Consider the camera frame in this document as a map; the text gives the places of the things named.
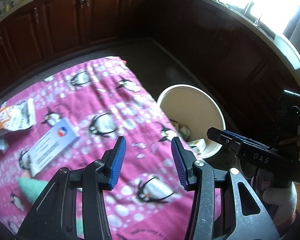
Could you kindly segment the right white gloved hand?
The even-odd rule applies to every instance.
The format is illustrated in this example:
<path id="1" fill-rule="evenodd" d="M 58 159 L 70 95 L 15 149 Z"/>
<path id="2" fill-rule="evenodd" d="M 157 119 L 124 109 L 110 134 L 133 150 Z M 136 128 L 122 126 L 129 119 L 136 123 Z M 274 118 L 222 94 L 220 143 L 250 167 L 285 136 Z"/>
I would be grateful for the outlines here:
<path id="1" fill-rule="evenodd" d="M 290 226 L 296 219 L 296 206 L 298 196 L 295 184 L 289 181 L 284 188 L 270 187 L 271 183 L 266 180 L 269 172 L 258 170 L 251 180 L 251 187 L 254 189 L 260 200 L 270 207 L 277 207 L 272 215 L 273 223 L 277 228 Z"/>

